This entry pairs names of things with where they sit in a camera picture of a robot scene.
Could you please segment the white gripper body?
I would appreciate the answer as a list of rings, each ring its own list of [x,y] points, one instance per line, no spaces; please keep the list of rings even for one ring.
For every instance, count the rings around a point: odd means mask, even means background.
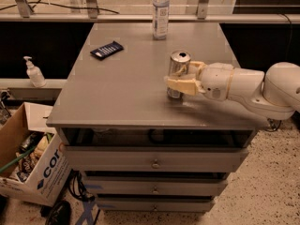
[[[233,70],[234,67],[230,64],[214,63],[205,66],[198,77],[198,91],[206,98],[225,100]]]

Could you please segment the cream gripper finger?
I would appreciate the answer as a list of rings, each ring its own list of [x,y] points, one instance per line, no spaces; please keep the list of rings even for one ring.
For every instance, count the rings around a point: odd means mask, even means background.
[[[191,61],[189,63],[188,75],[193,75],[196,79],[198,79],[206,67],[206,64],[203,61]]]
[[[202,91],[201,83],[196,79],[180,80],[166,76],[164,82],[168,88],[186,95],[196,96]]]

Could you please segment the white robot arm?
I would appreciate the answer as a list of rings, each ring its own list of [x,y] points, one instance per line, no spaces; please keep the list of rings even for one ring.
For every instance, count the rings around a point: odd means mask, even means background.
[[[269,119],[286,120],[300,112],[300,67],[293,63],[279,62],[263,72],[192,61],[164,81],[168,88],[185,95],[228,99]]]

